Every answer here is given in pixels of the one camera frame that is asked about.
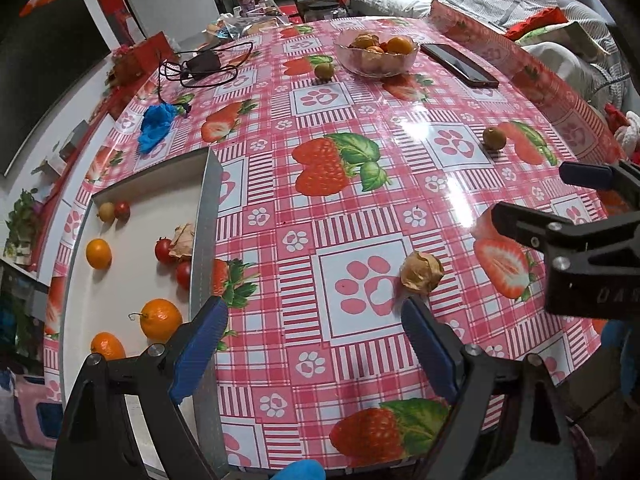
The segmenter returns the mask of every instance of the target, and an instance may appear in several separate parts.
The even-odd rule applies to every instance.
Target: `orange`
[[[107,359],[124,359],[126,357],[122,343],[110,332],[97,333],[91,339],[91,353],[97,352]]]
[[[169,300],[151,300],[140,311],[140,328],[153,341],[166,343],[181,324],[182,314]]]
[[[407,38],[396,36],[386,42],[386,51],[390,54],[411,54],[414,45]]]
[[[602,334],[602,329],[604,328],[604,326],[607,324],[607,320],[606,319],[592,319],[591,320],[591,325],[593,326],[593,329],[596,331],[596,334],[601,335]]]
[[[86,245],[86,260],[94,269],[106,269],[111,265],[111,248],[102,238],[94,238]]]

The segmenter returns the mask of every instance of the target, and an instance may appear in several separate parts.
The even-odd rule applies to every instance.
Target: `cherry tomato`
[[[156,260],[161,264],[172,264],[175,261],[175,256],[171,256],[169,251],[171,250],[171,240],[169,238],[160,238],[156,242],[154,249],[156,253]]]
[[[129,208],[129,203],[118,202],[116,204],[116,207],[113,210],[113,213],[118,220],[122,220],[123,222],[126,222],[127,220],[129,220],[129,217],[131,216],[131,209]]]
[[[175,267],[175,280],[178,282],[184,290],[189,290],[189,283],[191,281],[191,262],[180,262]]]

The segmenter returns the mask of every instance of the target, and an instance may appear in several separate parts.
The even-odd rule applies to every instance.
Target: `smartphone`
[[[500,82],[478,63],[447,44],[423,43],[420,50],[471,88],[498,88]]]

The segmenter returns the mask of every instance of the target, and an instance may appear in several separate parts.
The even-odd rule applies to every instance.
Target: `strawberry print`
[[[511,83],[533,104],[541,105],[545,102],[547,92],[536,67],[527,65],[511,78]]]
[[[246,270],[253,266],[254,264],[246,264],[238,258],[228,262],[219,258],[214,259],[211,271],[211,293],[214,296],[221,296],[229,308],[246,307],[249,296],[258,288],[255,283],[248,281],[258,276],[258,272],[246,273]],[[238,332],[227,328],[222,338],[237,335]],[[222,340],[218,342],[218,351],[223,352],[228,348],[227,342]]]
[[[537,279],[531,271],[536,263],[517,242],[505,237],[476,240],[474,253],[499,294],[510,300],[531,297],[529,285]]]
[[[491,211],[494,209],[495,204],[492,204],[485,209],[482,214],[476,219],[473,227],[469,230],[471,235],[476,240],[501,240],[503,237],[495,228],[494,222],[491,219]]]
[[[421,74],[399,74],[382,79],[382,88],[401,101],[426,101],[429,97],[427,86],[433,80]]]
[[[448,412],[435,400],[382,402],[340,420],[329,439],[350,467],[391,462],[429,450]]]
[[[516,156],[522,162],[532,166],[540,166],[545,160],[552,166],[558,164],[558,158],[546,143],[545,137],[532,126],[519,121],[504,121],[496,129],[513,141]]]
[[[296,191],[305,196],[329,196],[349,185],[338,148],[327,138],[300,144],[291,153],[300,164],[308,165],[296,179]]]
[[[249,54],[249,56],[247,56],[246,52],[244,54],[240,54],[240,56],[236,56],[235,58],[231,59],[227,64],[229,65],[240,65],[242,63],[248,63],[249,61],[257,58],[258,56],[260,56],[261,52],[259,50],[252,50],[251,54]]]
[[[287,38],[295,38],[296,36],[304,36],[305,34],[311,34],[314,28],[310,25],[295,25],[293,27],[287,27],[280,31],[280,37],[285,40]]]
[[[84,178],[91,184],[102,180],[111,168],[119,165],[124,160],[123,155],[124,150],[114,150],[109,146],[101,146]]]
[[[291,155],[307,166],[296,179],[297,192],[306,196],[339,193],[355,176],[360,177],[363,191],[374,191],[388,182],[386,171],[378,164],[378,145],[360,134],[327,134],[294,148]]]
[[[292,76],[311,73],[319,64],[332,62],[334,62],[334,58],[331,56],[305,56],[290,59],[282,65],[286,67],[284,75]]]
[[[220,142],[229,133],[234,131],[240,122],[239,117],[246,115],[257,107],[252,99],[231,103],[217,112],[207,116],[205,123],[200,128],[202,140],[205,142]]]

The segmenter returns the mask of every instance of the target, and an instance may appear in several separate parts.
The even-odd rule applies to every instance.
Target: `television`
[[[53,0],[13,20],[0,39],[0,171],[49,110],[110,52],[84,0]]]

